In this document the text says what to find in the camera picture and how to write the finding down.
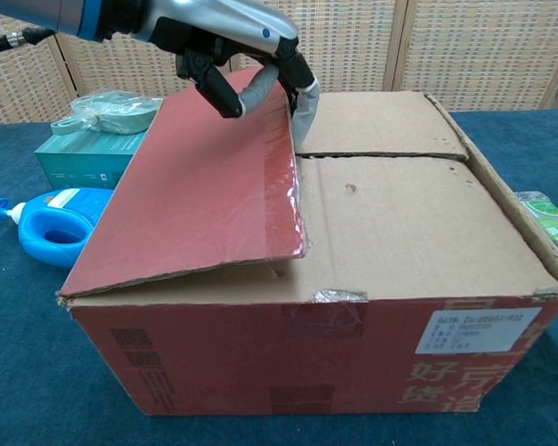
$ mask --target clear plastic package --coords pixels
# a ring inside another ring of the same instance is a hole
[[[162,102],[122,90],[97,91],[73,100],[71,115],[53,123],[52,132],[70,135],[90,128],[134,135],[149,128]]]

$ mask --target green package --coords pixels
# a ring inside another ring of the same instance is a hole
[[[517,192],[516,196],[558,246],[558,207],[539,191]]]

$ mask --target woven wall panel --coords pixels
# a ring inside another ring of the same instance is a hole
[[[0,15],[0,35],[25,26]],[[64,81],[47,42],[0,53],[0,124],[54,121],[69,109]]]
[[[107,88],[168,96],[188,85],[176,76],[173,55],[127,35],[115,34],[102,43],[68,35],[59,40],[81,94]]]
[[[323,91],[382,90],[395,0],[265,0],[299,28],[299,50]],[[240,56],[238,67],[256,65]]]
[[[558,67],[558,0],[419,0],[403,89],[449,110],[534,109]]]

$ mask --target red cardboard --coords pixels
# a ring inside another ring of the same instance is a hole
[[[255,71],[228,79],[240,91]],[[239,120],[182,91],[164,101],[62,292],[304,256],[297,186],[278,83]]]
[[[510,351],[415,353],[434,311],[530,307]],[[72,310],[151,415],[475,412],[557,312],[521,297]]]

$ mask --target green box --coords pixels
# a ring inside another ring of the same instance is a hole
[[[50,137],[35,155],[54,189],[114,189],[146,132],[136,135],[84,130]]]
[[[516,196],[558,246],[558,207],[538,190],[516,192]]]

